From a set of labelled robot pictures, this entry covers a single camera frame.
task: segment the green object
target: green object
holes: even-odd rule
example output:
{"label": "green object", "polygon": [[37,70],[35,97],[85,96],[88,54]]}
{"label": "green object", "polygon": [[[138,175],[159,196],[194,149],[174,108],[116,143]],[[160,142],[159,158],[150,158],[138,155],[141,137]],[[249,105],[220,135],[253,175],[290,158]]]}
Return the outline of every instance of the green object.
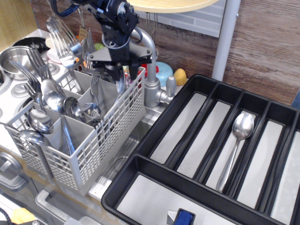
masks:
{"label": "green object", "polygon": [[102,43],[95,43],[95,49],[96,51],[100,50],[100,49],[103,49],[104,48],[104,45]]}

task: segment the blue lid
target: blue lid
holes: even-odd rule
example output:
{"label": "blue lid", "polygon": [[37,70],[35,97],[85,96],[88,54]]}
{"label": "blue lid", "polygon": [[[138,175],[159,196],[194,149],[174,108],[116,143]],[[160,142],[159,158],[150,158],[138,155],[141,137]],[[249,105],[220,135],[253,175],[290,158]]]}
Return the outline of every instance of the blue lid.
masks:
{"label": "blue lid", "polygon": [[156,73],[156,77],[160,81],[160,86],[164,87],[168,77],[173,76],[173,70],[168,64],[164,62],[156,62],[156,65],[158,66],[159,70],[159,72]]}

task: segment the wood grain wall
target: wood grain wall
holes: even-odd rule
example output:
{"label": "wood grain wall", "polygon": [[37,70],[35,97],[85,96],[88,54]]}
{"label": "wood grain wall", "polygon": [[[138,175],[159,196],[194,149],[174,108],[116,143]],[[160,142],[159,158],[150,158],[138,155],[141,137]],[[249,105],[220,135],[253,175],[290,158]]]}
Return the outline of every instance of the wood grain wall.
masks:
{"label": "wood grain wall", "polygon": [[[51,11],[46,0],[31,0],[40,29],[47,30]],[[70,3],[58,1],[60,10]],[[224,81],[264,97],[290,105],[300,87],[300,2],[299,0],[242,0]],[[94,41],[101,28],[89,12],[83,12],[85,27]],[[78,34],[79,14],[63,21]],[[145,21],[139,27],[145,29]],[[175,71],[211,76],[218,38],[159,24],[156,30],[158,61]]]}

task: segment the robotic arm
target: robotic arm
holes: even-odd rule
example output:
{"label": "robotic arm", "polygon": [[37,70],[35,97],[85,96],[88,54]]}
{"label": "robotic arm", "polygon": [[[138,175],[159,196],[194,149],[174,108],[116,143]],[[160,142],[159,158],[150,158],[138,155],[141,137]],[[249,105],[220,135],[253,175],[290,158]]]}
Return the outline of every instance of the robotic arm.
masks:
{"label": "robotic arm", "polygon": [[[137,77],[138,67],[151,63],[151,49],[138,45],[143,36],[136,25],[139,15],[126,0],[69,0],[71,8],[82,5],[90,11],[102,28],[102,42],[105,48],[89,55],[94,68],[105,68],[116,80],[114,71],[123,65],[129,65],[131,79]],[[133,30],[139,32],[141,40],[137,43],[130,40]]]}

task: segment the silver fork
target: silver fork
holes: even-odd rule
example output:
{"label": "silver fork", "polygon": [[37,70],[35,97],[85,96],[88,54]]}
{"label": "silver fork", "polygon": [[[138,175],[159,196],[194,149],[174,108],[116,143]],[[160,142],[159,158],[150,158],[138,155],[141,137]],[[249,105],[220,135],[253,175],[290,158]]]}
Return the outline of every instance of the silver fork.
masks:
{"label": "silver fork", "polygon": [[50,34],[50,38],[62,65],[70,71],[70,75],[73,78],[78,94],[82,95],[84,92],[82,91],[79,82],[76,79],[73,69],[73,65],[76,61],[74,54],[67,45],[65,39],[57,31]]}
{"label": "silver fork", "polygon": [[94,96],[95,100],[96,100],[96,104],[99,106],[99,85],[100,85],[100,75],[93,73],[92,75],[92,80],[90,83],[90,93],[92,94],[92,96]]}
{"label": "silver fork", "polygon": [[13,61],[10,61],[10,63],[13,64],[22,74],[27,77],[28,83],[24,85],[25,90],[28,92],[30,97],[40,105],[41,109],[44,110],[41,83],[21,63]]}
{"label": "silver fork", "polygon": [[58,32],[65,39],[66,44],[70,47],[73,54],[78,57],[79,62],[82,65],[82,69],[85,72],[86,69],[84,67],[82,59],[83,48],[76,35],[69,29],[69,27],[67,27],[67,25],[63,21],[59,20],[57,17],[52,16],[49,18],[49,20],[53,21],[52,25],[53,28],[55,28],[52,34]]}
{"label": "silver fork", "polygon": [[31,45],[29,48],[29,53],[26,52],[29,61],[36,71],[36,73],[41,77],[41,80],[44,79],[53,79],[49,67],[45,64],[43,58],[39,54],[37,48],[34,45]]}
{"label": "silver fork", "polygon": [[[93,41],[93,37],[92,37],[92,33],[91,33],[90,29],[87,33],[87,38],[86,39],[87,39],[87,43],[88,43],[88,49],[89,49],[88,55],[89,55],[89,54],[92,54],[93,52],[96,51],[94,41]],[[89,57],[87,56],[86,57],[87,69],[88,69],[89,72],[93,72],[93,71],[95,71],[95,69],[92,67],[91,62],[89,61],[88,58]]]}

